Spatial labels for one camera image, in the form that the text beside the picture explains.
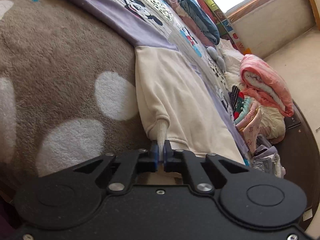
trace beige wall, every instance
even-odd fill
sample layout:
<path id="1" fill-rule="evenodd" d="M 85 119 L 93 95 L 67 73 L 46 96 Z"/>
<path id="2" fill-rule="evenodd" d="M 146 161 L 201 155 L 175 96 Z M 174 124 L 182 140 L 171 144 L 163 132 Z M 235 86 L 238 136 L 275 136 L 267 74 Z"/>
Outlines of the beige wall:
<path id="1" fill-rule="evenodd" d="M 265 58 L 315 25 L 308 0 L 273 0 L 233 23 L 242 43 Z"/>

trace white label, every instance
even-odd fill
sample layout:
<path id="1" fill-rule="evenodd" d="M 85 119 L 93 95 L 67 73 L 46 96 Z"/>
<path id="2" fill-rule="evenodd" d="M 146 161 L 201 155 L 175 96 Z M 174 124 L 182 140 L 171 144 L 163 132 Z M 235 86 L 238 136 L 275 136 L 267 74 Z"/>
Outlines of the white label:
<path id="1" fill-rule="evenodd" d="M 312 218 L 312 209 L 309 209 L 308 211 L 304 212 L 302 216 L 303 221 L 306 221 L 310 218 Z"/>

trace white polka dot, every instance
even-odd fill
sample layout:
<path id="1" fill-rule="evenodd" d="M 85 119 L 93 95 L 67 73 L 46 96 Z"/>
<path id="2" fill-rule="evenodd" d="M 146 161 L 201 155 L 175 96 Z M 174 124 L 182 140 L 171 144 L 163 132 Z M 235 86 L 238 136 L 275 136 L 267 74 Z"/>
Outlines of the white polka dot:
<path id="1" fill-rule="evenodd" d="M 16 143 L 16 106 L 13 85 L 0 78 L 0 162 L 10 163 Z"/>
<path id="2" fill-rule="evenodd" d="M 128 120 L 137 114 L 136 89 L 118 73 L 103 72 L 94 87 L 97 104 L 107 117 Z"/>
<path id="3" fill-rule="evenodd" d="M 103 143 L 103 125 L 97 120 L 75 119 L 59 125 L 46 136 L 36 157 L 39 176 L 99 156 Z"/>
<path id="4" fill-rule="evenodd" d="M 0 20 L 4 14 L 12 7 L 13 2 L 8 0 L 0 0 Z"/>

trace silver screw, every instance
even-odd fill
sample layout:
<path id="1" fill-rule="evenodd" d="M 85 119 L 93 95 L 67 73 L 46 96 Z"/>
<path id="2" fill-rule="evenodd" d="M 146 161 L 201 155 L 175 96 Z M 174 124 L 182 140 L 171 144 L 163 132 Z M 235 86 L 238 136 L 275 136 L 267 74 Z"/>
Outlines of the silver screw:
<path id="1" fill-rule="evenodd" d="M 159 189 L 159 190 L 156 191 L 156 193 L 157 193 L 158 195 L 164 195 L 165 191 L 162 190 L 162 189 Z"/>
<path id="2" fill-rule="evenodd" d="M 111 183 L 108 188 L 112 191 L 124 190 L 124 185 L 122 183 Z"/>
<path id="3" fill-rule="evenodd" d="M 33 240 L 33 236 L 32 235 L 29 235 L 29 234 L 25 234 L 23 237 L 22 237 L 23 240 Z"/>
<path id="4" fill-rule="evenodd" d="M 212 185 L 208 184 L 208 183 L 201 183 L 197 185 L 197 189 L 199 189 L 200 191 L 210 191 L 213 189 Z"/>
<path id="5" fill-rule="evenodd" d="M 298 240 L 299 237 L 296 234 L 289 235 L 287 240 Z"/>

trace purple sleeve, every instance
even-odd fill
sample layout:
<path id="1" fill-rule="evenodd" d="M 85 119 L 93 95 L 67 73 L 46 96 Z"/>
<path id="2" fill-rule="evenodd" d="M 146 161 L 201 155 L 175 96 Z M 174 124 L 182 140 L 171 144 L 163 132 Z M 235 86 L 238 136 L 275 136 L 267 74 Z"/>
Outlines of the purple sleeve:
<path id="1" fill-rule="evenodd" d="M 154 27 L 112 0 L 69 0 L 114 29 L 132 46 L 178 50 Z"/>

